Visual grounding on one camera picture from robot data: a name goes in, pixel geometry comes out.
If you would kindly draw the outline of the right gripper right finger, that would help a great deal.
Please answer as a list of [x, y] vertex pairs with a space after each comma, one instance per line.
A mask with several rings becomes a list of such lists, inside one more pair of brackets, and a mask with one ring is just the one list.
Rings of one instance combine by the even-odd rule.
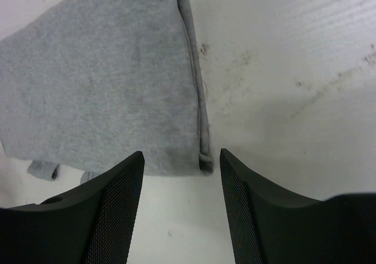
[[324, 201], [249, 169], [227, 149], [220, 173], [236, 263], [374, 263], [375, 194]]

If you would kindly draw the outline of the grey tank top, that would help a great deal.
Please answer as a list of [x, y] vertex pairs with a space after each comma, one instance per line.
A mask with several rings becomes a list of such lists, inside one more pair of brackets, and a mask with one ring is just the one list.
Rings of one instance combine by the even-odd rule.
[[63, 0], [1, 41], [1, 143], [49, 179], [135, 151], [150, 176], [213, 172], [189, 0]]

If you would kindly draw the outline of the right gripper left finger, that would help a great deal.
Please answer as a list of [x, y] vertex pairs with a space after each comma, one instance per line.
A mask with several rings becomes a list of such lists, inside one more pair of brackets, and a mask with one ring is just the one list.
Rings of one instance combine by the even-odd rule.
[[126, 263], [143, 182], [137, 151], [40, 204], [1, 209], [1, 263]]

